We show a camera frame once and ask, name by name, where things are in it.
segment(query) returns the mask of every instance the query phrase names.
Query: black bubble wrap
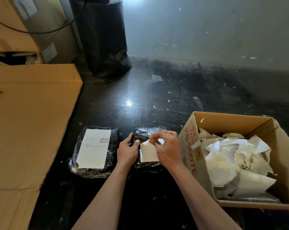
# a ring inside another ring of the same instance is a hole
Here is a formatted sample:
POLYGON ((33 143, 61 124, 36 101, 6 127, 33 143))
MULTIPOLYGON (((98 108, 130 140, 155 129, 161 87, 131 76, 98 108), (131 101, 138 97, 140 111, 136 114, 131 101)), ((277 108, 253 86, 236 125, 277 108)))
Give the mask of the black bubble wrap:
MULTIPOLYGON (((135 128, 134 134, 131 139, 131 143, 134 143, 136 140, 140 140, 140 143, 143 143, 147 141, 155 132, 167 130, 166 127, 158 126, 158 127, 152 127, 152 128, 146 128, 146 127, 138 127, 135 128)), ((162 170, 165 170, 165 167, 162 166, 162 164, 159 161, 154 162, 141 162, 140 161, 140 146, 138 149, 138 158, 134 164, 134 167, 138 172, 151 172, 156 173, 160 172, 162 170)))
POLYGON ((78 136, 73 156, 71 157, 69 162, 69 168, 71 172, 80 175, 83 178, 108 178, 117 163, 117 149, 119 147, 119 144, 120 144, 120 132, 117 127, 97 127, 97 126, 84 127, 78 136), (76 159, 87 129, 111 130, 104 169, 88 169, 88 168, 81 169, 78 167, 76 159))

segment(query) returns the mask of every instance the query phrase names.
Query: black plastic bag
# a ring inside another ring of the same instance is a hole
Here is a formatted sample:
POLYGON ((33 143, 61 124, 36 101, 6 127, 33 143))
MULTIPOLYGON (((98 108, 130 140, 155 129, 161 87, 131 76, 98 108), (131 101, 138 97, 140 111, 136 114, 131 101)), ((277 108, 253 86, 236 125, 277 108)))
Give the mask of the black plastic bag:
POLYGON ((84 127, 78 136, 73 156, 71 157, 69 162, 69 168, 71 172, 80 175, 83 178, 108 178, 117 163, 117 149, 119 147, 119 144, 120 144, 120 132, 119 128, 117 127, 97 127, 97 126, 84 127), (105 160, 105 167, 103 169, 88 169, 78 167, 76 159, 87 129, 111 130, 105 160))
MULTIPOLYGON (((127 72, 132 68, 127 55, 122 0, 97 3, 88 0, 76 19, 87 64, 98 77, 127 72)), ((70 0, 74 16, 84 6, 82 0, 70 0)))
MULTIPOLYGON (((136 140, 139 140, 140 143, 143 143, 147 141, 155 132, 167 130, 166 127, 158 126, 158 127, 152 127, 152 128, 146 128, 146 127, 139 127, 135 128, 134 134, 131 139, 131 143, 134 143, 136 140)), ((151 172, 156 173, 160 172, 162 170, 165 170, 165 167, 162 166, 162 164, 159 161, 153 161, 153 162, 141 162, 140 161, 140 146, 138 149, 138 158, 134 164, 134 167, 138 172, 151 172)))

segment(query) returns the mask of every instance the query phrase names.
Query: forearm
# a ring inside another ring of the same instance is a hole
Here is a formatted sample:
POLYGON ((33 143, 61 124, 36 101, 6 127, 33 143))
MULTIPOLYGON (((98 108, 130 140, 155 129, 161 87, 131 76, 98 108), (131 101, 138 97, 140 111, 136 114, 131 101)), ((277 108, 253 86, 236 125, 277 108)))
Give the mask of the forearm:
POLYGON ((178 166, 169 170, 179 186, 188 208, 200 230, 240 229, 231 217, 194 179, 189 170, 178 166))
POLYGON ((128 170, 117 164, 72 230, 117 229, 128 170))

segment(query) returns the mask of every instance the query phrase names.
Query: scratched black surface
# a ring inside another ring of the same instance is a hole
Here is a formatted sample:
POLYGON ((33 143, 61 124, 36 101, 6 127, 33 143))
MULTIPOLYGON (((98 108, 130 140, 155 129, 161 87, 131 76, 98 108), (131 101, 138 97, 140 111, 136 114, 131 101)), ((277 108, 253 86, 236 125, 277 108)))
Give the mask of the scratched black surface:
MULTIPOLYGON (((78 134, 86 125, 117 126, 123 137, 142 126, 163 125, 180 132, 193 111, 207 111, 273 116, 289 135, 289 73, 131 59, 131 71, 107 79, 93 77, 82 59, 76 61, 84 84, 30 229, 71 229, 103 185, 104 179, 83 179, 68 170, 78 134)), ((289 229, 288 212, 226 211, 244 229, 289 229)), ((130 171, 119 229, 195 228, 168 172, 130 171)))

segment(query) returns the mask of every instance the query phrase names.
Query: black cable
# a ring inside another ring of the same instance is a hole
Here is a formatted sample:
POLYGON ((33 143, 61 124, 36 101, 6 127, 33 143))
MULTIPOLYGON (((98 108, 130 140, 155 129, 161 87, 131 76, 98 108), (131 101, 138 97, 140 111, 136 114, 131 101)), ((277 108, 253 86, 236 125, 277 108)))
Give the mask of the black cable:
POLYGON ((0 24, 3 25, 4 27, 7 27, 7 28, 11 29, 11 30, 14 30, 14 31, 17 31, 17 32, 21 32, 21 33, 25 33, 25 34, 33 34, 33 35, 35 35, 35 34, 37 34, 37 35, 39 35, 39 34, 40 35, 50 34, 50 33, 59 31, 59 30, 65 28, 65 27, 67 27, 67 26, 69 26, 69 25, 71 25, 72 23, 75 22, 75 20, 81 15, 81 13, 84 11, 84 9, 86 7, 87 0, 82 0, 82 1, 84 2, 84 6, 83 6, 82 10, 76 15, 76 17, 73 20, 71 20, 69 23, 67 23, 66 25, 63 25, 63 26, 61 26, 61 27, 59 27, 59 28, 57 28, 55 30, 52 30, 52 31, 45 31, 45 32, 21 31, 21 30, 15 29, 13 27, 7 26, 6 24, 1 23, 1 22, 0 22, 0 24))

